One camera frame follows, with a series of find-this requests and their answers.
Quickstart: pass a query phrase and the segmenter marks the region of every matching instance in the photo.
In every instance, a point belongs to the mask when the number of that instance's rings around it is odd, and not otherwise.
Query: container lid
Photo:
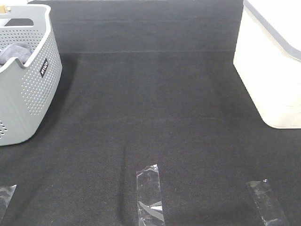
[[[244,6],[289,55],[301,60],[301,0],[244,0]]]

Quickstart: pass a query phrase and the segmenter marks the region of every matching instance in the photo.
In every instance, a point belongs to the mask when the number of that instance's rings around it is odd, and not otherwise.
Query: clear tape
[[[290,225],[267,180],[251,181],[247,185],[265,226]]]
[[[13,197],[16,187],[17,185],[11,187],[0,186],[0,224],[4,217],[5,211],[8,208],[11,197]]]
[[[139,226],[165,226],[158,166],[145,167],[136,179]]]

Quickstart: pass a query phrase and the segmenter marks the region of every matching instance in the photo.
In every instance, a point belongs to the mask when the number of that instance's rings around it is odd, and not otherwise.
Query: black carpet
[[[36,134],[0,147],[1,226],[137,226],[155,163],[166,226],[262,226],[246,182],[266,178],[300,225],[301,130],[267,126],[233,66],[242,0],[36,3],[63,72]]]

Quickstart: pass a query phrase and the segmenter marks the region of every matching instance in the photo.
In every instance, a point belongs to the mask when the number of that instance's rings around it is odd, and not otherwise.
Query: gray towel
[[[4,65],[12,57],[19,58],[25,64],[31,54],[31,46],[27,43],[10,44],[0,52],[0,65]]]

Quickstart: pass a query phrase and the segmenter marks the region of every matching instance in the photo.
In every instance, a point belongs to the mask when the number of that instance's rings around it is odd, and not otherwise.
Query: white plastic container
[[[49,19],[50,7],[7,7],[0,19],[28,18],[33,26],[0,27],[0,48],[26,42],[34,50],[23,65],[11,58],[0,68],[0,145],[29,139],[37,130],[55,94],[62,64]]]
[[[301,128],[301,1],[244,0],[234,66],[262,119]]]

